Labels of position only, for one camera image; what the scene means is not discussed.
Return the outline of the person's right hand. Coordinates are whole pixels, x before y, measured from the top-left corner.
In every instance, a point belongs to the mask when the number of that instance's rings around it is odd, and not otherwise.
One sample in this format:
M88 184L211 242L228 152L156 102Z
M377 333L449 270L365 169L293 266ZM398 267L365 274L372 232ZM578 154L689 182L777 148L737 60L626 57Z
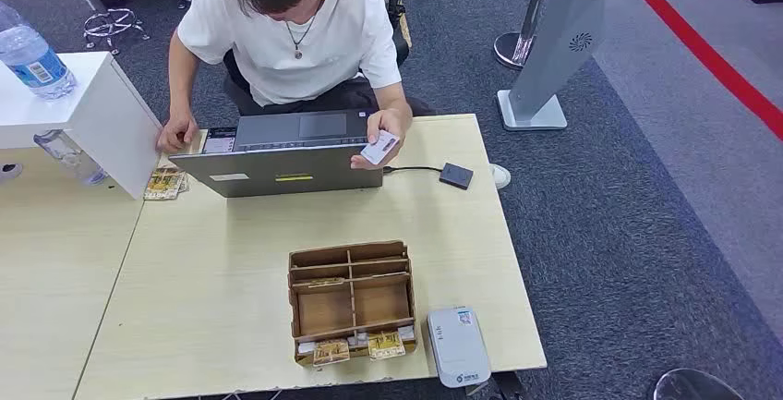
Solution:
M198 124L188 110L170 115L157 140L157 149L165 153L177 153L188 147L199 133Z

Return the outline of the person's left hand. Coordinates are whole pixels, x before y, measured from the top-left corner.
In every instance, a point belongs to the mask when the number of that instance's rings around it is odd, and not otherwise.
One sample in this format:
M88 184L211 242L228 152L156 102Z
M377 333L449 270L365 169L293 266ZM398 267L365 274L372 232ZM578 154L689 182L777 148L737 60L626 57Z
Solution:
M412 116L407 111L399 109L383 109L372 114L367 119L367 141L369 143L375 143L379 137L379 133L385 130L398 137L398 142L390 150L384 159L378 163L373 164L369 162L362 155L354 155L350 158L350 167L352 169L365 169L375 170L386 166L392 161L398 154L400 149L404 145L405 136L412 124Z

